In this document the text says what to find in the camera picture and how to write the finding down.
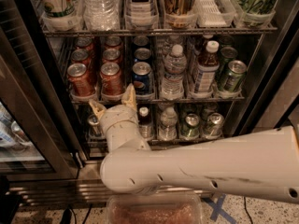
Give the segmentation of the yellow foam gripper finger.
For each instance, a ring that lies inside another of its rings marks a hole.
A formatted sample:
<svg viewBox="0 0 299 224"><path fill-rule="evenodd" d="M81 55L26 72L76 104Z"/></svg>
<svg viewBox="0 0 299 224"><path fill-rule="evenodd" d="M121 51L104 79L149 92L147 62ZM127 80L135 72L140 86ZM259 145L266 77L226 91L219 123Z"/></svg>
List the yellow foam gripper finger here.
<svg viewBox="0 0 299 224"><path fill-rule="evenodd" d="M126 91L121 98L121 103L128 107L131 107L133 110L137 110L135 87L132 83L130 83L126 88Z"/></svg>
<svg viewBox="0 0 299 224"><path fill-rule="evenodd" d="M89 105L92 108L94 115L98 119L102 118L102 116L104 115L104 113L107 110L102 104L100 104L99 102L97 102L95 100L90 100Z"/></svg>

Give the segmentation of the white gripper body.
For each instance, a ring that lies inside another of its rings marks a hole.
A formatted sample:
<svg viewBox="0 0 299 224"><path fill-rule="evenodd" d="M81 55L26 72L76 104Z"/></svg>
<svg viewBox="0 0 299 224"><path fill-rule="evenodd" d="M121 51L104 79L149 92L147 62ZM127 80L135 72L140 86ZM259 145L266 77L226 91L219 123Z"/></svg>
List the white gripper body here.
<svg viewBox="0 0 299 224"><path fill-rule="evenodd" d="M114 105L101 113L99 124L103 134L106 134L108 129L113 125L124 121L130 121L137 124L138 118L136 111L126 105Z"/></svg>

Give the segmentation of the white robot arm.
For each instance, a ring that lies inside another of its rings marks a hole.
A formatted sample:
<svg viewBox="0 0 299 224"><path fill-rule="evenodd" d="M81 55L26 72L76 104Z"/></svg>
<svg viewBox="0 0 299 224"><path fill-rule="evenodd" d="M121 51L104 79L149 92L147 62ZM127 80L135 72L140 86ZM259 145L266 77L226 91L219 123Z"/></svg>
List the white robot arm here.
<svg viewBox="0 0 299 224"><path fill-rule="evenodd" d="M161 186L299 203L298 134L292 126L153 151L138 130L135 88L105 108L89 101L107 140L100 166L114 192L151 194Z"/></svg>

